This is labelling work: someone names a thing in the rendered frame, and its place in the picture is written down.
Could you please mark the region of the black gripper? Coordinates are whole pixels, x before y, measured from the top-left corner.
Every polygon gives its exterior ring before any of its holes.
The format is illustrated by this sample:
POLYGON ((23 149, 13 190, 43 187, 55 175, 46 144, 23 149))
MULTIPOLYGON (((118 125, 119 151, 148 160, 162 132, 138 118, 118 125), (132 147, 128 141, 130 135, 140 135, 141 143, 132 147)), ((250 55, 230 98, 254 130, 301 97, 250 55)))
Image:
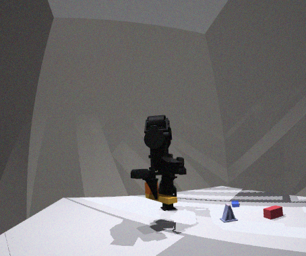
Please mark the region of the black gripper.
POLYGON ((165 172, 165 171, 162 172, 163 169, 161 167, 157 167, 158 158, 161 157, 169 157, 169 154, 167 154, 167 151, 150 152, 148 158, 150 158, 151 167, 149 167, 149 170, 135 169, 131 171, 132 179, 145 180, 155 199, 158 199, 158 188, 157 188, 158 179, 156 178, 156 176, 164 175, 162 177, 162 186, 163 186, 162 190, 163 190, 163 195, 168 195, 172 181, 175 178, 177 178, 175 177, 175 174, 179 175, 187 174, 187 169, 185 167, 179 168, 178 172, 165 172))

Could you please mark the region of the red block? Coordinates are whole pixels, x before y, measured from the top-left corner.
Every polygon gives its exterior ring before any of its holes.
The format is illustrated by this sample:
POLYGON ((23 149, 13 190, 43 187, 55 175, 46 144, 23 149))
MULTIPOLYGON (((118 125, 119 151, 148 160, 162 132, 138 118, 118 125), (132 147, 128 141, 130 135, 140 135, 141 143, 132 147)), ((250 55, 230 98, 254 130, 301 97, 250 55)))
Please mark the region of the red block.
POLYGON ((282 206, 271 206, 263 209, 264 211, 264 218, 274 219, 283 216, 283 209, 282 206))

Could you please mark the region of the small blue block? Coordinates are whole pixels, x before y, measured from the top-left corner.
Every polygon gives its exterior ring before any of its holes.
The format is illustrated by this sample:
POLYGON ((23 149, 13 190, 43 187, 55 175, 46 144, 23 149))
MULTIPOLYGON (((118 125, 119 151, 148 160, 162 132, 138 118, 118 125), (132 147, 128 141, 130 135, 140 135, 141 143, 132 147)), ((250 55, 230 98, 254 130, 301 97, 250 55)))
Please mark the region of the small blue block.
POLYGON ((238 201, 231 201, 232 207, 239 207, 239 202, 238 201))

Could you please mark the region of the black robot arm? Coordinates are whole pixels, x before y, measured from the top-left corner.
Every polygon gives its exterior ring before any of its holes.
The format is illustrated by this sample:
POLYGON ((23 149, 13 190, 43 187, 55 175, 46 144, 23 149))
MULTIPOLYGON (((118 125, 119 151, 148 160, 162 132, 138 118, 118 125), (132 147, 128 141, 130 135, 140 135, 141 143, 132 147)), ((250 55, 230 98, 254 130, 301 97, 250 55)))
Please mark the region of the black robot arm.
MULTIPOLYGON (((166 115, 149 116, 146 119, 144 128, 144 142, 150 148, 151 152, 167 151, 169 154, 169 146, 172 140, 170 121, 166 115)), ((169 157, 158 158, 157 167, 161 167, 162 172, 178 172, 179 168, 184 167, 184 158, 173 158, 172 154, 169 157)), ((177 188, 171 183, 168 195, 177 196, 177 188), (174 194, 174 195, 173 195, 174 194)), ((162 210, 175 210, 173 204, 162 203, 162 210)))

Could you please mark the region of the orange rectangular bar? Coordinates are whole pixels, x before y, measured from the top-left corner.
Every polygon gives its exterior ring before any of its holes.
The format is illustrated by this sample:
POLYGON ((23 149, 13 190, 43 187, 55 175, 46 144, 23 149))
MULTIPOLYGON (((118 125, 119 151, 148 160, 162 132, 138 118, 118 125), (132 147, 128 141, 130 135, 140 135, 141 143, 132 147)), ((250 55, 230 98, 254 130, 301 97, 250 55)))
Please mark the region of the orange rectangular bar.
POLYGON ((174 197, 171 195, 163 195, 163 194, 160 194, 159 191, 158 191, 158 199, 155 199, 147 183, 144 183, 144 184, 145 184, 145 196, 147 199, 159 201, 161 203, 165 203, 168 205, 177 203, 177 197, 174 197))

